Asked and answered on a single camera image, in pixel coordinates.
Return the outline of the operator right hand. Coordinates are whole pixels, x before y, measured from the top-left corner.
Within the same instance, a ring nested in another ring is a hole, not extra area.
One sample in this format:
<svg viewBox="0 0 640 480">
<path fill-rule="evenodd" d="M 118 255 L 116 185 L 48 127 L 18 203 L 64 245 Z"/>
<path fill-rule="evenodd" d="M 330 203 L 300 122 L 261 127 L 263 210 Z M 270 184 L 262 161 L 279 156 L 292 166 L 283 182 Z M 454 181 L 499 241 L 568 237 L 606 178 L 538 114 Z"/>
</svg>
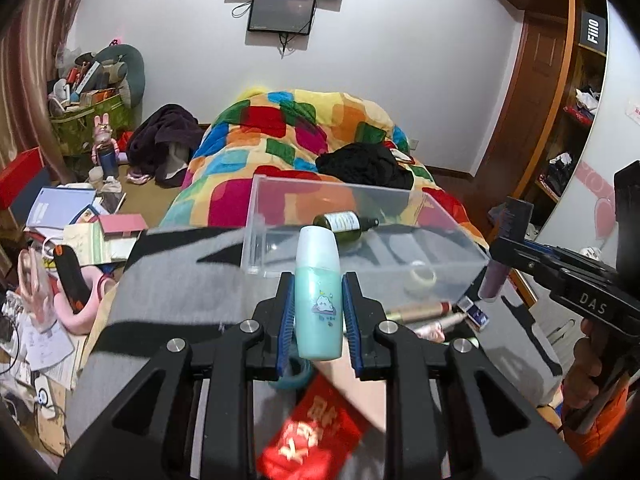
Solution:
<svg viewBox="0 0 640 480">
<path fill-rule="evenodd" d="M 594 380 L 602 372 L 599 351 L 593 340 L 597 326 L 582 320 L 580 329 L 584 336 L 574 345 L 574 362 L 563 380 L 563 401 L 567 408 L 585 408 L 598 394 Z"/>
</svg>

